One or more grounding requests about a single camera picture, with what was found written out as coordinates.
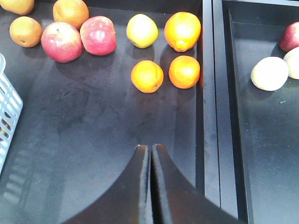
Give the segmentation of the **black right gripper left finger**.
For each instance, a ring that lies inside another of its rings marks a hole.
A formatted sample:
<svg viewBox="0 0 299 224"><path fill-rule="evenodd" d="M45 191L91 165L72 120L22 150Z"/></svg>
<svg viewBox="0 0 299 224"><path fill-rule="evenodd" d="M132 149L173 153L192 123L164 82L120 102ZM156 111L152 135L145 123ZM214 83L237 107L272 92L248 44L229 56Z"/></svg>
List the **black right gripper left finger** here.
<svg viewBox="0 0 299 224"><path fill-rule="evenodd" d="M149 186L150 153L135 148L129 163L112 186L66 224L144 224Z"/></svg>

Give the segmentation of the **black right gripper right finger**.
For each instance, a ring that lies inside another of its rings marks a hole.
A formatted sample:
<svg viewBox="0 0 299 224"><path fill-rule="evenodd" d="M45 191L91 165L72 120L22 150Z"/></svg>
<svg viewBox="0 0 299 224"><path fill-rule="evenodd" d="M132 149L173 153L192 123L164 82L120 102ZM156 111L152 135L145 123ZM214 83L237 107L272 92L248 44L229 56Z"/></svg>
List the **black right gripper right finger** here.
<svg viewBox="0 0 299 224"><path fill-rule="evenodd" d="M151 197L156 224L239 224L200 194L177 168L164 145L151 153Z"/></svg>

